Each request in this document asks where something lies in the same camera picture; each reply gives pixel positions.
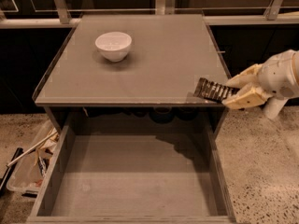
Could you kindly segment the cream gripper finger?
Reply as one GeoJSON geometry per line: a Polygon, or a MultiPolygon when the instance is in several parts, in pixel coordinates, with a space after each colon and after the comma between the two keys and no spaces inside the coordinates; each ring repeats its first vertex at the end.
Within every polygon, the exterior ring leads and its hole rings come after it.
{"type": "Polygon", "coordinates": [[[271,97],[272,94],[261,86],[249,83],[236,94],[224,99],[222,103],[230,109],[243,109],[263,105],[271,97]]]}
{"type": "Polygon", "coordinates": [[[249,83],[257,83],[258,82],[258,72],[262,66],[260,64],[254,64],[238,75],[230,78],[226,82],[226,86],[231,87],[231,88],[238,88],[241,89],[245,85],[249,83]]]}

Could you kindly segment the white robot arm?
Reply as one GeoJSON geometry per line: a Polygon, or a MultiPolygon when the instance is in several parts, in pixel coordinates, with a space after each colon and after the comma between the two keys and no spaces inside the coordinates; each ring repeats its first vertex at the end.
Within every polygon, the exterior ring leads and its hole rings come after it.
{"type": "Polygon", "coordinates": [[[299,51],[289,49],[256,63],[230,78],[226,86],[238,92],[222,103],[230,109],[251,108],[269,99],[299,97],[299,51]]]}

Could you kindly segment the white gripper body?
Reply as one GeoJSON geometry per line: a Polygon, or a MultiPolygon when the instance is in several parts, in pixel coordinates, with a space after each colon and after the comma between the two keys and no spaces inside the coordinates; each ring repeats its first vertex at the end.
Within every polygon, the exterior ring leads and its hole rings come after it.
{"type": "Polygon", "coordinates": [[[289,49],[270,57],[258,72],[261,87],[278,99],[299,97],[299,51],[289,49]]]}

